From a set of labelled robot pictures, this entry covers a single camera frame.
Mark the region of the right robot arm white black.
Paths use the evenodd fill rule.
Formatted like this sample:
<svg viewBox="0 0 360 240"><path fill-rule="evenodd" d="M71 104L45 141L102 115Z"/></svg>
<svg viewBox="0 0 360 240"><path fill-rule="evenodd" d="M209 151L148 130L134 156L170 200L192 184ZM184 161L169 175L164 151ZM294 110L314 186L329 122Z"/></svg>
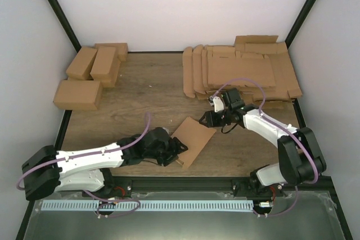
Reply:
<svg viewBox="0 0 360 240"><path fill-rule="evenodd" d="M284 124L254 104L247 104L233 88L208 99L212 110L199 119L207 128L240 126L257 133L278 152L278 163L265 165L250 174L250 190L261 197L275 184L314 184L327 169L327 164L314 135L308 127Z"/></svg>

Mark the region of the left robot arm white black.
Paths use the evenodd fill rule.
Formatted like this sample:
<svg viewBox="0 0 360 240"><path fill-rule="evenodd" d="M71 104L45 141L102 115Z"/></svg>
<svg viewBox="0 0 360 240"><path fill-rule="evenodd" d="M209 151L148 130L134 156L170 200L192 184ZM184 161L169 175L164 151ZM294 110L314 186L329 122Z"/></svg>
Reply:
<svg viewBox="0 0 360 240"><path fill-rule="evenodd" d="M187 150L177 137L160 127L87 150L57 151L53 145L45 146L22 165L25 198L35 201L54 192L82 190L109 197L115 190L110 169L148 159L168 166Z"/></svg>

